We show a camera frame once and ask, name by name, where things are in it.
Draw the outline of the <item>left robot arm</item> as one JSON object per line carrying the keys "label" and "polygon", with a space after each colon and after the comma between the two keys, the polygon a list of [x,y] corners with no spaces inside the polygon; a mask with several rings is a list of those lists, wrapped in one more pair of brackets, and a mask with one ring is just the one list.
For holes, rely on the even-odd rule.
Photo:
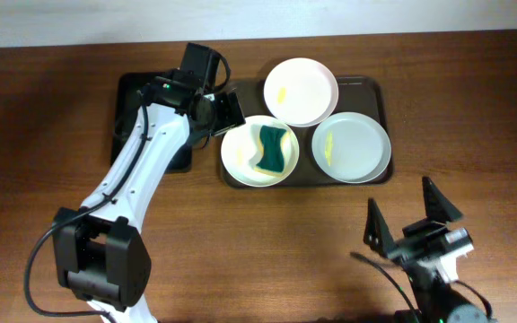
{"label": "left robot arm", "polygon": [[60,208],[48,232],[60,286],[105,322],[154,322],[145,289],[152,261],[142,240],[146,210],[172,158],[243,125],[234,92],[215,82],[217,51],[186,46],[181,64],[137,92],[136,119],[100,185],[76,210]]}

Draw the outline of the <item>white plate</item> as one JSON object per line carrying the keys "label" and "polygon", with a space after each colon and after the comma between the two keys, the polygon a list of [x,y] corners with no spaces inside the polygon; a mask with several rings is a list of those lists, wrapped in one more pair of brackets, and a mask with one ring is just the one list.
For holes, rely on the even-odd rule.
{"label": "white plate", "polygon": [[[224,176],[231,178],[234,186],[265,188],[281,183],[294,171],[300,157],[296,134],[287,124],[270,116],[250,116],[245,121],[243,126],[228,131],[223,137],[220,155],[226,171]],[[266,153],[259,138],[263,127],[285,131],[279,144],[284,160],[280,172],[258,167]]]}

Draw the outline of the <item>pink-white plate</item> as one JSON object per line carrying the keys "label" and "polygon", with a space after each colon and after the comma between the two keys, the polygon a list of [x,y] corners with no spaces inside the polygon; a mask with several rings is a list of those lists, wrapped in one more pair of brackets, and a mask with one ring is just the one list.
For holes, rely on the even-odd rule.
{"label": "pink-white plate", "polygon": [[268,74],[263,98],[275,118],[292,127],[312,127],[334,112],[339,98],[337,78],[316,60],[287,59]]}

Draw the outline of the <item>pale blue plate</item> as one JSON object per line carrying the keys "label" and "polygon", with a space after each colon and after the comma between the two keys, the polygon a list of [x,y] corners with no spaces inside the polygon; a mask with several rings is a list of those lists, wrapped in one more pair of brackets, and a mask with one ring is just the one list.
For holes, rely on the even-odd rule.
{"label": "pale blue plate", "polygon": [[347,184],[377,179],[392,156],[386,130],[357,112],[340,112],[321,122],[312,135],[311,151],[322,172]]}

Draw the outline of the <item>green and yellow sponge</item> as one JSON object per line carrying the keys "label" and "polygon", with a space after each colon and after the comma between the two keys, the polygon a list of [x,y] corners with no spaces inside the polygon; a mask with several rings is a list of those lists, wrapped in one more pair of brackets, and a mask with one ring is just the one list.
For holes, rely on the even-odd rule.
{"label": "green and yellow sponge", "polygon": [[280,176],[285,169],[283,141],[289,136],[284,128],[261,126],[258,132],[260,159],[253,170],[270,176]]}

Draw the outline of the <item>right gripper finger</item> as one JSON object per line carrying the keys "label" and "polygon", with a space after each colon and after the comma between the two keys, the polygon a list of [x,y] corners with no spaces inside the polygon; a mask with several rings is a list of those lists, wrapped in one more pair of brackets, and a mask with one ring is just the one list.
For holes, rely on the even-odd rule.
{"label": "right gripper finger", "polygon": [[363,241],[382,258],[391,258],[397,249],[397,244],[381,214],[380,208],[373,198],[368,200]]}
{"label": "right gripper finger", "polygon": [[426,217],[438,223],[453,223],[463,213],[450,202],[429,177],[422,177]]}

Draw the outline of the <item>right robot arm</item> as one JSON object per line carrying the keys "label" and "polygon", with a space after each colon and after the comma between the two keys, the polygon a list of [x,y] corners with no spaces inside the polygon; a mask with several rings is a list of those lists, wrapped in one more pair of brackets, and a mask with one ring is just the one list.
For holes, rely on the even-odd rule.
{"label": "right robot arm", "polygon": [[474,249],[464,228],[452,230],[449,223],[463,213],[428,177],[422,177],[425,218],[403,228],[403,238],[394,240],[380,208],[368,200],[364,244],[407,275],[416,304],[406,294],[407,310],[394,314],[396,322],[495,322],[491,303],[459,279],[457,260]]}

